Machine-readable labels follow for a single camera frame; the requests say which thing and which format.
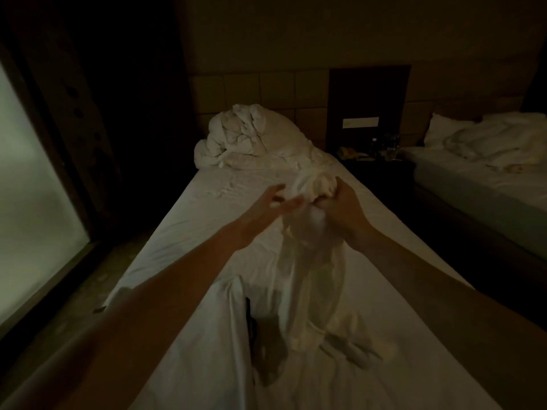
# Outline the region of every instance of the nightstand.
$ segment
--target nightstand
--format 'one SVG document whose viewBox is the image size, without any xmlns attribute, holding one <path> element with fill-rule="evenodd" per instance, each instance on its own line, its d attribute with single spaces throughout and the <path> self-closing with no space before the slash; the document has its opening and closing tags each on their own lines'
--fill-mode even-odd
<svg viewBox="0 0 547 410">
<path fill-rule="evenodd" d="M 410 161 L 340 162 L 389 210 L 405 220 L 413 206 L 414 164 Z"/>
</svg>

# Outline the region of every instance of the mattress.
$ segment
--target mattress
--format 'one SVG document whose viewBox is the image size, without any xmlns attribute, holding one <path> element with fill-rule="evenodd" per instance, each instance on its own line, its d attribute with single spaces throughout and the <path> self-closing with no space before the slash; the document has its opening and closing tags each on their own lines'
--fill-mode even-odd
<svg viewBox="0 0 547 410">
<path fill-rule="evenodd" d="M 446 150 L 410 147 L 414 180 L 449 205 L 547 260 L 547 165 L 539 172 L 496 172 Z"/>
<path fill-rule="evenodd" d="M 335 163 L 329 170 L 355 189 L 374 227 L 444 273 L 464 282 L 341 164 Z M 133 288 L 144 282 L 223 224 L 236 219 L 267 186 L 290 184 L 294 178 L 295 174 L 288 170 L 200 170 L 120 279 L 107 302 L 121 288 Z M 260 317 L 271 313 L 270 302 L 264 295 L 265 288 L 279 285 L 272 278 L 272 272 L 282 244 L 281 229 L 281 220 L 278 219 L 248 248 L 236 252 L 218 278 L 241 276 L 245 295 L 251 300 L 252 316 L 258 321 L 259 333 L 265 330 Z M 358 311 L 369 330 L 397 346 L 395 357 L 387 363 L 362 370 L 321 349 L 308 357 L 290 352 L 279 379 L 266 385 L 259 377 L 255 378 L 258 407 L 499 409 L 372 263 L 347 246 L 344 250 L 346 279 L 342 297 Z M 170 362 L 173 367 L 182 364 L 183 361 Z M 165 377 L 176 373 L 165 370 L 165 366 L 159 366 L 156 371 L 166 372 Z"/>
</svg>

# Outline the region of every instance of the frosted glass window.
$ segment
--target frosted glass window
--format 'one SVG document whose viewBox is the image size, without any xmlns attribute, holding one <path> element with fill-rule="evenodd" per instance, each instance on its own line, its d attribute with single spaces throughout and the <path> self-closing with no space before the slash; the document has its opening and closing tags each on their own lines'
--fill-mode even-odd
<svg viewBox="0 0 547 410">
<path fill-rule="evenodd" d="M 0 67 L 0 325 L 88 241 Z"/>
</svg>

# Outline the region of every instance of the hand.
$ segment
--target hand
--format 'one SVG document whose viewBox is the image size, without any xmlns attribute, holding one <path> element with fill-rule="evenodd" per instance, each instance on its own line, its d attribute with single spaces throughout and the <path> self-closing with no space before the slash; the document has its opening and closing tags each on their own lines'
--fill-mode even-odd
<svg viewBox="0 0 547 410">
<path fill-rule="evenodd" d="M 243 249 L 251 244 L 279 216 L 290 213 L 304 204 L 304 197 L 297 196 L 285 200 L 277 193 L 285 188 L 284 184 L 273 185 L 249 207 L 231 226 L 235 231 L 235 249 Z"/>
<path fill-rule="evenodd" d="M 340 177 L 336 178 L 336 183 L 336 195 L 333 198 L 320 197 L 313 204 L 325 212 L 327 220 L 340 230 L 347 244 L 355 248 L 356 234 L 374 228 L 366 220 L 357 194 L 351 186 Z"/>
</svg>

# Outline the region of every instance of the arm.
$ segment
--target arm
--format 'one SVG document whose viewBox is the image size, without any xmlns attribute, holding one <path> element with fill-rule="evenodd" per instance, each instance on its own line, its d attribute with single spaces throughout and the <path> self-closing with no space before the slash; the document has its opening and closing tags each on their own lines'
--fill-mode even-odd
<svg viewBox="0 0 547 410">
<path fill-rule="evenodd" d="M 283 188 L 268 188 L 239 219 L 109 308 L 2 408 L 127 409 L 231 255 L 303 203 L 278 197 Z"/>
<path fill-rule="evenodd" d="M 547 333 L 374 229 L 353 189 L 316 205 L 403 296 L 450 353 L 503 408 L 547 400 Z"/>
</svg>

